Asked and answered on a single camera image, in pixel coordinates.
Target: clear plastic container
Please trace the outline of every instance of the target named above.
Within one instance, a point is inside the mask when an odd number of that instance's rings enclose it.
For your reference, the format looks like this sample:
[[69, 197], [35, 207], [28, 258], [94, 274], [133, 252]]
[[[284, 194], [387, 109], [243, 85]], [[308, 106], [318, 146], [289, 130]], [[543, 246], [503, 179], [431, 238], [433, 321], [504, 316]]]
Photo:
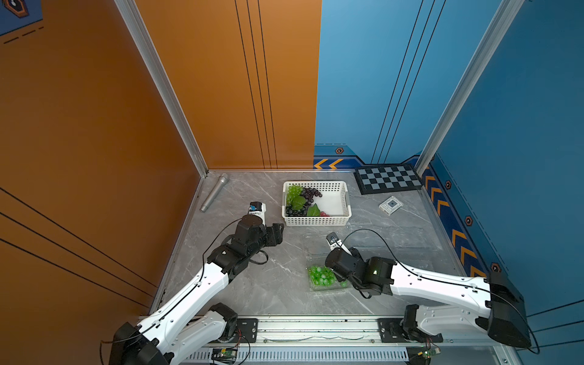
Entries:
[[[310, 288], [310, 291], [334, 291], [334, 290], [341, 291], [346, 290], [348, 288], [352, 288], [353, 286], [348, 281], [340, 283], [336, 279], [335, 275], [332, 274], [332, 271], [325, 266], [326, 256], [327, 255], [314, 255], [306, 257], [306, 274], [308, 279], [308, 287]], [[319, 278], [322, 279], [322, 281], [324, 282], [321, 282], [318, 285], [315, 284], [315, 282], [313, 281], [311, 273], [311, 269], [315, 267], [320, 267], [321, 268], [321, 271], [319, 272], [321, 273], [320, 275], [325, 276]], [[325, 280], [328, 280], [330, 285], [325, 285], [326, 283]]]

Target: black and white checkered board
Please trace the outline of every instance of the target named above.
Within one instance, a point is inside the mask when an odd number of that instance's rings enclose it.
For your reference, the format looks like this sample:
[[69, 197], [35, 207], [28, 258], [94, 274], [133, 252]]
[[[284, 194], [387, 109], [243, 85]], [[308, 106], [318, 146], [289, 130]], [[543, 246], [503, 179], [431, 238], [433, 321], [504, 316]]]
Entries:
[[422, 187], [412, 165], [379, 165], [355, 169], [361, 194], [402, 192]]

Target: vented metal panel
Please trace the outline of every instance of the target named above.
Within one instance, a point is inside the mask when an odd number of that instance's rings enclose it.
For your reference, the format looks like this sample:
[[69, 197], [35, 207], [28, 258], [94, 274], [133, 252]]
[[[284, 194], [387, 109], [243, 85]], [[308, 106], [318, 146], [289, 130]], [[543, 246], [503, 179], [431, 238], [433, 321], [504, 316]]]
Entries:
[[[247, 348], [241, 348], [237, 361], [242, 361], [248, 353]], [[211, 349], [201, 348], [190, 355], [183, 363], [206, 363], [211, 359]], [[268, 363], [273, 361], [311, 361], [311, 362], [399, 362], [408, 361], [405, 347], [252, 347], [247, 361]]]

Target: wire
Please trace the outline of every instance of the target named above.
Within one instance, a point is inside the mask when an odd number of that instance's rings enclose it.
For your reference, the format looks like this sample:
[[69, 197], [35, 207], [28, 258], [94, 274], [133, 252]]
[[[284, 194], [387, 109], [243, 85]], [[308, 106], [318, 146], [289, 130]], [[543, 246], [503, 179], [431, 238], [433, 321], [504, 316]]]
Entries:
[[261, 252], [261, 253], [263, 253], [263, 254], [266, 256], [266, 260], [265, 260], [265, 261], [263, 261], [263, 262], [257, 262], [257, 261], [254, 261], [254, 260], [252, 260], [252, 259], [249, 259], [249, 262], [251, 262], [251, 263], [254, 263], [254, 264], [256, 264], [256, 265], [264, 265], [264, 264], [265, 264], [265, 263], [267, 263], [267, 261], [269, 260], [269, 257], [268, 257], [268, 255], [267, 255], [266, 251], [264, 251], [264, 250], [259, 250], [258, 252]]
[[[411, 270], [409, 270], [407, 267], [405, 267], [405, 266], [404, 266], [404, 264], [402, 264], [402, 263], [401, 263], [401, 261], [399, 261], [399, 260], [398, 260], [398, 258], [395, 256], [394, 252], [391, 250], [390, 246], [387, 244], [387, 242], [384, 240], [384, 238], [383, 238], [383, 237], [382, 237], [382, 236], [381, 236], [379, 233], [375, 232], [374, 230], [370, 230], [369, 228], [359, 228], [358, 230], [354, 230], [353, 232], [349, 233], [349, 234], [347, 235], [347, 237], [345, 237], [345, 240], [344, 240], [343, 244], [345, 244], [345, 245], [346, 245], [347, 239], [348, 239], [348, 238], [349, 238], [349, 237], [350, 237], [352, 234], [354, 234], [355, 232], [359, 232], [359, 231], [370, 231], [370, 232], [373, 232], [373, 233], [375, 233], [375, 234], [376, 234], [376, 235], [377, 235], [379, 238], [381, 238], [381, 240], [383, 241], [383, 243], [386, 245], [387, 249], [390, 251], [390, 253], [391, 253], [391, 256], [393, 256], [393, 257], [394, 257], [394, 259], [395, 259], [395, 261], [396, 261], [397, 263], [399, 263], [399, 264], [401, 265], [401, 267], [403, 267], [403, 268], [404, 268], [404, 270], [406, 270], [408, 273], [410, 273], [410, 274], [412, 274], [412, 275], [415, 275], [415, 276], [418, 276], [418, 277], [422, 277], [422, 278], [424, 278], [424, 279], [426, 279], [426, 280], [435, 281], [435, 282], [437, 282], [437, 283], [450, 284], [450, 285], [461, 286], [461, 287], [465, 287], [465, 288], [468, 288], [468, 287], [469, 287], [469, 285], [468, 285], [468, 284], [450, 283], [450, 282], [448, 282], [448, 281], [443, 281], [443, 280], [433, 279], [433, 278], [430, 278], [430, 277], [425, 277], [425, 276], [421, 276], [421, 275], [419, 275], [419, 274], [416, 274], [416, 273], [412, 272], [412, 271], [411, 271]], [[534, 342], [536, 343], [536, 349], [537, 349], [537, 352], [533, 351], [533, 350], [532, 350], [530, 347], [521, 347], [521, 348], [525, 348], [525, 349], [527, 349], [527, 350], [531, 351], [532, 353], [534, 353], [534, 354], [536, 354], [536, 355], [539, 355], [539, 354], [540, 354], [540, 352], [541, 352], [541, 351], [540, 351], [540, 345], [537, 343], [537, 338], [536, 338], [535, 334], [533, 333], [533, 331], [531, 330], [531, 327], [529, 326], [529, 323], [527, 323], [527, 319], [523, 317], [523, 315], [521, 314], [521, 312], [520, 312], [520, 311], [519, 311], [517, 308], [515, 308], [515, 306], [514, 306], [514, 305], [513, 305], [511, 302], [509, 302], [507, 299], [503, 298], [502, 296], [500, 296], [500, 295], [498, 295], [498, 294], [495, 294], [495, 293], [493, 293], [492, 291], [490, 291], [490, 290], [487, 290], [487, 289], [483, 289], [483, 288], [479, 288], [479, 287], [476, 287], [475, 289], [476, 289], [476, 290], [481, 290], [481, 291], [487, 292], [487, 293], [489, 293], [490, 295], [492, 295], [492, 296], [495, 296], [495, 297], [497, 297], [497, 298], [499, 298], [499, 299], [503, 300], [504, 302], [506, 302], [507, 304], [509, 304], [509, 305], [511, 306], [511, 308], [513, 308], [513, 309], [514, 309], [514, 310], [517, 312], [517, 314], [519, 314], [519, 317], [520, 317], [520, 318], [523, 320], [523, 323], [525, 323], [525, 325], [527, 326], [527, 329], [529, 330], [529, 333], [531, 334], [531, 336], [533, 337], [533, 340], [534, 340]]]
[[584, 322], [584, 319], [581, 321], [576, 321], [576, 322], [570, 322], [570, 323], [564, 323], [563, 325], [557, 325], [557, 326], [553, 326], [553, 327], [547, 327], [547, 328], [542, 328], [542, 329], [536, 329], [534, 332], [541, 332], [541, 331], [547, 331], [548, 329], [554, 329], [554, 328], [559, 328], [559, 327], [565, 327], [565, 326], [570, 326], [570, 325], [576, 325], [578, 323], [582, 323]]
[[128, 270], [129, 272], [131, 272], [132, 274], [136, 275], [137, 277], [141, 278], [142, 280], [146, 281], [148, 284], [152, 285], [155, 288], [158, 288], [157, 285], [152, 284], [150, 281], [146, 280], [145, 278], [141, 277], [140, 275], [138, 275], [136, 272], [130, 270], [128, 267], [122, 265], [120, 262], [116, 261], [115, 259], [113, 259], [111, 256], [109, 256], [108, 254], [106, 254], [105, 252], [101, 251], [100, 249], [98, 249], [97, 247], [91, 245], [89, 242], [87, 242], [86, 240], [82, 239], [81, 237], [77, 236], [76, 234], [74, 234], [73, 232], [71, 232], [70, 230], [66, 229], [65, 227], [63, 227], [62, 225], [60, 225], [59, 223], [55, 222], [54, 220], [52, 220], [51, 218], [47, 217], [46, 215], [44, 215], [43, 213], [39, 212], [38, 210], [36, 210], [35, 208], [31, 207], [30, 205], [26, 204], [25, 202], [23, 202], [21, 199], [18, 199], [15, 195], [10, 194], [8, 191], [6, 191], [6, 189], [0, 187], [0, 191], [10, 195], [10, 197], [12, 197], [13, 199], [15, 199], [16, 201], [18, 201], [19, 203], [23, 204], [25, 207], [27, 207], [28, 209], [31, 209], [32, 211], [34, 211], [35, 213], [37, 213], [38, 215], [40, 215], [41, 217], [45, 218], [46, 220], [48, 220], [49, 222], [53, 223], [54, 225], [56, 225], [57, 227], [61, 228], [63, 231], [69, 233], [70, 235], [72, 235], [73, 237], [75, 237], [76, 239], [80, 240], [81, 242], [85, 243], [87, 246], [91, 247], [92, 249], [94, 249], [95, 251], [101, 253], [103, 256], [107, 257], [108, 259], [112, 260], [113, 262], [115, 262], [116, 264], [120, 265], [121, 267], [123, 267], [124, 269]]
[[[236, 220], [234, 220], [233, 222], [229, 223], [228, 225], [226, 225], [225, 227], [223, 227], [223, 229], [221, 231], [219, 231], [219, 233], [217, 234], [217, 236], [215, 236], [215, 238], [213, 238], [213, 240], [211, 241], [211, 244], [207, 247], [207, 249], [203, 252], [203, 254], [201, 255], [201, 258], [203, 260], [203, 270], [201, 271], [201, 277], [199, 277], [199, 281], [198, 283], [201, 282], [201, 280], [203, 279], [203, 275], [205, 274], [205, 253], [207, 253], [207, 251], [209, 251], [209, 249], [211, 248], [211, 246], [213, 245], [213, 243], [215, 243], [215, 240], [217, 240], [217, 238], [219, 238], [219, 235], [221, 235], [221, 233], [223, 233], [223, 231], [225, 231], [227, 229], [227, 227], [229, 227], [230, 225], [232, 225], [233, 223], [237, 222], [241, 220], [241, 218], [238, 218]], [[175, 305], [172, 306], [171, 309], [168, 310], [168, 312], [164, 313], [164, 315], [162, 317], [160, 317], [160, 321], [163, 320], [170, 312], [172, 312], [173, 309], [176, 308], [177, 305], [180, 304], [180, 302], [183, 301], [183, 299], [185, 299], [187, 296], [189, 296], [189, 294], [195, 290], [195, 288], [199, 287], [199, 284], [195, 284], [188, 293], [186, 293], [178, 302], [176, 302]]]
[[238, 365], [241, 365], [245, 362], [245, 360], [248, 359], [248, 356], [249, 356], [250, 352], [252, 351], [252, 345], [249, 343], [249, 340], [247, 338], [245, 338], [244, 336], [241, 335], [241, 330], [239, 330], [239, 338], [244, 339], [248, 343], [248, 353], [245, 354], [245, 359], [238, 364]]
[[101, 340], [99, 341], [99, 361], [101, 361], [102, 365], [103, 365], [103, 355], [102, 355], [102, 346], [104, 343], [119, 343], [119, 342], [125, 342], [128, 340], [132, 340], [135, 338], [138, 338], [140, 336], [142, 336], [143, 334], [145, 334], [146, 332], [148, 332], [152, 327], [154, 327], [156, 324], [152, 324], [150, 327], [148, 327], [144, 332], [138, 333], [136, 336], [132, 336], [132, 337], [128, 337], [128, 338], [124, 338], [123, 340], [115, 340], [115, 341], [104, 341]]
[[[225, 244], [227, 244], [227, 242], [231, 241], [231, 240], [233, 239], [233, 237], [235, 237], [235, 235], [234, 235], [234, 234], [230, 234], [229, 236], [227, 236], [227, 237], [225, 237], [225, 238], [223, 239], [223, 241], [221, 242], [221, 244], [222, 244], [222, 245], [225, 245]], [[256, 265], [264, 265], [265, 263], [267, 263], [267, 261], [268, 261], [268, 259], [269, 259], [269, 256], [267, 255], [266, 251], [264, 251], [264, 250], [259, 250], [258, 252], [261, 252], [261, 253], [263, 253], [263, 254], [266, 256], [266, 260], [265, 260], [264, 262], [258, 262], [258, 261], [255, 261], [255, 260], [249, 259], [249, 262], [251, 262], [251, 263], [254, 263], [254, 264], [256, 264]]]
[[363, 339], [364, 337], [365, 336], [361, 336], [359, 338], [346, 338], [346, 337], [341, 337], [341, 336], [335, 336], [335, 337], [310, 336], [310, 337], [300, 338], [300, 339], [296, 339], [296, 340], [270, 340], [269, 338], [265, 338], [265, 339], [268, 341], [271, 341], [271, 342], [300, 342], [300, 341], [310, 340], [311, 338], [324, 338], [325, 340], [334, 340], [336, 338], [340, 338], [343, 340], [357, 341], [357, 340]]
[[541, 312], [538, 312], [538, 313], [530, 314], [530, 315], [528, 315], [528, 317], [533, 317], [534, 315], [538, 315], [538, 314], [542, 314], [542, 313], [547, 313], [547, 312], [555, 311], [555, 310], [558, 310], [558, 309], [560, 309], [560, 308], [568, 307], [568, 306], [570, 306], [570, 305], [574, 305], [574, 304], [582, 303], [583, 301], [584, 301], [584, 299], [577, 300], [577, 301], [575, 301], [575, 302], [572, 302], [572, 303], [568, 303], [568, 304], [560, 305], [559, 307], [550, 308], [550, 309], [548, 309], [548, 310], [545, 310], [545, 311], [541, 311]]
[[559, 346], [559, 345], [567, 345], [569, 343], [577, 343], [577, 342], [584, 342], [584, 338], [579, 339], [579, 340], [573, 340], [573, 341], [566, 341], [566, 342], [558, 342], [558, 343], [550, 343], [549, 345], [541, 345], [540, 347], [552, 347], [552, 346]]
[[363, 294], [363, 292], [362, 292], [362, 291], [360, 291], [359, 289], [357, 289], [357, 291], [358, 291], [358, 292], [359, 292], [359, 294], [361, 294], [361, 296], [362, 296], [363, 298], [365, 298], [365, 299], [371, 299], [371, 297], [372, 297], [371, 293], [369, 293], [369, 296], [368, 296], [368, 297], [366, 297], [366, 296], [365, 296], [365, 294]]

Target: gray marble floor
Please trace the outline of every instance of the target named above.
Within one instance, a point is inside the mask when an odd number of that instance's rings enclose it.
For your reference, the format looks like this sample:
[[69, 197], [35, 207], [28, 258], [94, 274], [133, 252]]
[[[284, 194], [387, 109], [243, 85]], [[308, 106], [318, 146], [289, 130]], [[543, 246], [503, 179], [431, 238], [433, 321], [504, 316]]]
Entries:
[[[262, 201], [267, 205], [268, 225], [283, 223], [282, 186], [288, 180], [345, 181], [353, 212], [347, 226], [286, 227], [282, 244], [266, 248], [269, 261], [265, 265], [250, 264], [202, 312], [222, 302], [240, 315], [403, 315], [408, 304], [434, 304], [420, 298], [385, 295], [366, 300], [352, 288], [336, 292], [311, 292], [306, 272], [307, 256], [328, 253], [325, 236], [332, 231], [344, 238], [358, 228], [376, 230], [404, 263], [448, 274], [463, 272], [423, 190], [361, 195], [353, 174], [348, 172], [231, 172], [228, 184], [213, 205], [202, 213], [198, 208], [219, 175], [212, 172], [203, 181], [197, 212], [176, 255], [163, 302], [197, 273], [202, 264], [202, 252], [220, 229], [246, 214], [250, 201]], [[402, 201], [404, 206], [389, 217], [379, 209], [379, 204], [391, 195]], [[225, 230], [215, 245], [234, 230], [235, 225]], [[367, 231], [355, 233], [348, 244], [359, 248], [364, 259], [372, 255], [391, 258], [383, 242]]]

